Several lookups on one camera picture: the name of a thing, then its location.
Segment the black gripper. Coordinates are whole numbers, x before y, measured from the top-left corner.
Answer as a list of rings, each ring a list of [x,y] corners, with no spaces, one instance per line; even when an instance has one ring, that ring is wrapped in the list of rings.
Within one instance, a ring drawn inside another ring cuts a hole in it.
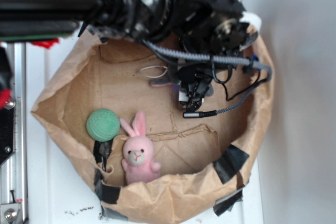
[[[226,87],[238,64],[218,58],[242,58],[243,49],[258,37],[250,32],[252,21],[239,0],[176,0],[179,18],[174,32],[186,54],[175,60],[179,102],[185,111],[198,111],[212,83]]]

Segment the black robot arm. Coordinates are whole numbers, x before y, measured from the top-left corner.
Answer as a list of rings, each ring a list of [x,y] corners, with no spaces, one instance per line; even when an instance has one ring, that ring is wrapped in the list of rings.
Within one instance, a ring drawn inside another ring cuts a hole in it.
[[[1,0],[1,40],[51,40],[91,30],[102,38],[141,43],[170,66],[177,55],[157,47],[171,33],[181,48],[210,56],[241,56],[258,26],[239,0]]]

